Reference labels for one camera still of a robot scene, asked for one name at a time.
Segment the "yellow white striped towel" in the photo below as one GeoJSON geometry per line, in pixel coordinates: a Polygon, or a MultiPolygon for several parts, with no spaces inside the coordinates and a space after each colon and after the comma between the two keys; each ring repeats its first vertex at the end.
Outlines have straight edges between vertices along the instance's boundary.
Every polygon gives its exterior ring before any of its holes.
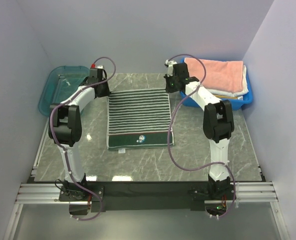
{"type": "Polygon", "coordinates": [[[214,96],[220,98],[220,99],[232,99],[232,100],[238,100],[238,97],[234,97],[234,96],[225,96],[225,95],[218,95],[218,94],[214,94],[214,96]]]}

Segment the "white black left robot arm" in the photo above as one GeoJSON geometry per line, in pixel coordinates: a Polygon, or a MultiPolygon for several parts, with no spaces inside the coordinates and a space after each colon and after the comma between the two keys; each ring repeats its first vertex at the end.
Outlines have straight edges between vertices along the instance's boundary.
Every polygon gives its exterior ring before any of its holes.
{"type": "Polygon", "coordinates": [[[104,66],[92,65],[89,76],[71,96],[50,105],[48,135],[60,150],[65,181],[75,184],[70,194],[77,201],[83,201],[88,196],[88,187],[81,184],[85,181],[78,147],[82,136],[81,112],[94,99],[111,94],[108,79],[104,66]]]}

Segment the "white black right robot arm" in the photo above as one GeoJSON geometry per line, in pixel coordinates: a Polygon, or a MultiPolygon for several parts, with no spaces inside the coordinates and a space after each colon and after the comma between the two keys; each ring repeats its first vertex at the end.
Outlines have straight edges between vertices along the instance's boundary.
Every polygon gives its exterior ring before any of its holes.
{"type": "Polygon", "coordinates": [[[168,68],[164,76],[166,92],[183,92],[186,96],[181,100],[180,105],[187,98],[191,98],[204,112],[202,129],[210,143],[211,162],[192,169],[183,168],[176,163],[170,148],[173,118],[170,120],[167,133],[169,157],[175,166],[188,172],[210,167],[208,195],[210,198],[218,200],[230,187],[230,177],[232,176],[228,168],[228,146],[235,127],[232,105],[229,100],[221,100],[210,93],[195,76],[190,76],[186,63],[166,60],[165,66],[168,68]]]}

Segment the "teal plastic laundry basket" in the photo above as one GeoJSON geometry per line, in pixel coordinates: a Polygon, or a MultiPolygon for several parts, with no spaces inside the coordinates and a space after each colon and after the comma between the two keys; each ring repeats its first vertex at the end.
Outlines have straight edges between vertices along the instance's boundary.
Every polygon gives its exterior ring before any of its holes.
{"type": "Polygon", "coordinates": [[[85,66],[60,66],[52,70],[39,100],[39,112],[49,117],[50,105],[65,101],[73,95],[88,75],[89,68],[85,66]]]}

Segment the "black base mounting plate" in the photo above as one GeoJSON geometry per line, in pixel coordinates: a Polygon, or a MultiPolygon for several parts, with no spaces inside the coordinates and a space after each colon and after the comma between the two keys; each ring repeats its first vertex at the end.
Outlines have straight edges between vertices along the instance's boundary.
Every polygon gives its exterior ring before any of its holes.
{"type": "Polygon", "coordinates": [[[91,202],[91,211],[177,210],[204,211],[206,201],[232,200],[232,181],[89,181],[86,188],[64,183],[60,202],[91,202]]]}

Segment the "green white striped towel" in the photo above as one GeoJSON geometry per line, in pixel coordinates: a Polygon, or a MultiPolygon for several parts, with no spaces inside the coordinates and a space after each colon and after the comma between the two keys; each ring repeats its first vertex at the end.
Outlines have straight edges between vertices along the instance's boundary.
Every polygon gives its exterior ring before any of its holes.
{"type": "Polygon", "coordinates": [[[162,88],[114,91],[107,99],[107,148],[166,148],[174,145],[169,94],[162,88]]]}

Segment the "white terry towel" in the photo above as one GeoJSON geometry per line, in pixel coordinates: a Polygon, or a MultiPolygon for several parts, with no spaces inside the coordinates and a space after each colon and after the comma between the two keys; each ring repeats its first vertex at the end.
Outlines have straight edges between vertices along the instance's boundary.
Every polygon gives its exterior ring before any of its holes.
{"type": "Polygon", "coordinates": [[[212,94],[242,97],[249,92],[247,68],[244,64],[225,65],[213,74],[213,80],[206,86],[212,94]]]}

